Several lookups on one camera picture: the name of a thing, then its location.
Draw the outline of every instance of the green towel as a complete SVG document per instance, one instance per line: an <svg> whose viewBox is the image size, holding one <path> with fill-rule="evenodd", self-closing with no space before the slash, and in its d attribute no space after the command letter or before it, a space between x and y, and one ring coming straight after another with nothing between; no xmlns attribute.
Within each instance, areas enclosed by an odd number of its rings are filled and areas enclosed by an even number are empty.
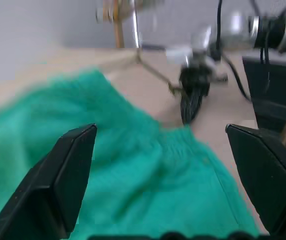
<svg viewBox="0 0 286 240"><path fill-rule="evenodd" d="M72 240L258 234L234 179L190 128L162 128L99 71L58 77L0 109L0 210L61 135L89 123L98 134Z"/></svg>

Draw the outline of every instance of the white wall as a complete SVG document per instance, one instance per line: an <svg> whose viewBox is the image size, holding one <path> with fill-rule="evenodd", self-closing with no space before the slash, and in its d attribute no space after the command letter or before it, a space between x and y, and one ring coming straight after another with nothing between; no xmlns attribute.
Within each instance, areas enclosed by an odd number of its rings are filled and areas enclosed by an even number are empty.
<svg viewBox="0 0 286 240"><path fill-rule="evenodd" d="M96 3L0 0L0 84L59 46L114 47L112 25L96 23ZM131 21L124 24L124 38L126 46L134 45Z"/></svg>

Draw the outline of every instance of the beige table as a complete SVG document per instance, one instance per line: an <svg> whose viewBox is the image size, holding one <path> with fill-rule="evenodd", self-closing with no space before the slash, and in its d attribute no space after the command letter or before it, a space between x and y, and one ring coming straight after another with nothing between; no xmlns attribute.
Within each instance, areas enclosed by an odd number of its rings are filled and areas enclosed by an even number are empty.
<svg viewBox="0 0 286 240"><path fill-rule="evenodd" d="M182 125L180 98L173 97L166 84L150 75L139 65L118 70L111 68L110 63L114 63L115 60L118 60L117 62L122 65L129 60L132 61L134 56L134 50L61 49L54 57L30 66L25 71L18 73L14 81L1 86L0 105L33 85L45 83L47 77L59 73L72 73L99 65L107 72L106 76L112 84L134 105L162 122L165 127ZM163 53L144 53L143 58L168 76L173 83L178 82L180 66L167 63ZM244 88L248 92L242 58L231 56L231 60L236 65ZM192 129L195 137L208 143L233 175L240 192L244 194L249 208L252 209L258 225L262 231L266 231L240 182L228 137L225 133L227 124L256 128L254 109L252 104L241 95L229 68L226 65L221 65L219 70L222 73L228 73L229 84L211 86L209 96L203 101L199 115L192 124Z"/></svg>

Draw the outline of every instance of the robotic arm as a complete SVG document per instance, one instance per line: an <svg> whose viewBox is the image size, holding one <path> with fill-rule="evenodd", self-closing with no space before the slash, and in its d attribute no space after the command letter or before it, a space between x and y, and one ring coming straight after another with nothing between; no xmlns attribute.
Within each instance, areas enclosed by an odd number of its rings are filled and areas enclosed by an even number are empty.
<svg viewBox="0 0 286 240"><path fill-rule="evenodd" d="M202 98L209 93L210 83L226 83L227 77L216 75L216 62L223 58L232 68L243 96L246 95L239 76L232 63L222 54L223 51L236 52L261 49L262 63L269 64L269 49L286 53L286 8L279 16L247 16L233 12L218 26L208 26L197 33L190 46L167 50L169 61L182 66L180 84L182 96L181 113L184 124L196 117Z"/></svg>

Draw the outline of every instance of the black cable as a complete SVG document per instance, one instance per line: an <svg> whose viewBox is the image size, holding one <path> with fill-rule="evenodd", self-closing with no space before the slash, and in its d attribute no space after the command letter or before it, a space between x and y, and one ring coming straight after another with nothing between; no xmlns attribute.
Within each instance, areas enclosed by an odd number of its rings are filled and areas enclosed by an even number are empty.
<svg viewBox="0 0 286 240"><path fill-rule="evenodd" d="M225 56L222 54L222 58L224 59L224 61L229 65L229 67L231 68L234 76L235 76L235 79L236 79L236 82L237 82L237 85L238 85L238 88L239 90L241 91L242 95L244 96L244 98L246 98L248 101L251 102L251 98L246 94L245 90L244 90L244 87L242 85L242 82L241 82L241 78L239 77L238 75L238 72L235 68L235 66L233 65L233 63Z"/></svg>
<svg viewBox="0 0 286 240"><path fill-rule="evenodd" d="M217 10L217 39L216 39L216 49L217 51L220 53L220 55L222 56L222 58L224 59L224 61L229 65L229 67L231 68L234 76L235 76L235 79L236 79L236 82L237 82L237 85L238 85L238 88L239 90L241 91L242 95L244 96L244 98L246 98L248 101L251 101L251 98L249 96L247 96L245 90L244 90L244 87L242 85L242 82L241 82L241 79L238 75L238 72L235 68L235 66L233 65L233 63L221 52L221 44L220 44L220 41L221 41L221 18L222 18L222 5L223 5L223 0L219 0L219 3L218 3L218 10Z"/></svg>
<svg viewBox="0 0 286 240"><path fill-rule="evenodd" d="M263 52L265 52L265 65L267 67L267 71L268 71L268 79L267 79L267 84L265 86L265 90L264 90L264 94L267 93L270 83L271 83L271 79L270 79L270 61L269 61L269 35L272 31L272 29L275 27L275 25L272 27L271 24L268 24L268 30L267 30L267 34L266 34L266 38L265 38L265 47Z"/></svg>
<svg viewBox="0 0 286 240"><path fill-rule="evenodd" d="M216 50L221 50L221 29L222 29L222 5L223 0L219 0L217 10L217 39L216 39Z"/></svg>
<svg viewBox="0 0 286 240"><path fill-rule="evenodd" d="M264 60L264 48L261 48L261 64L265 64L265 60Z"/></svg>

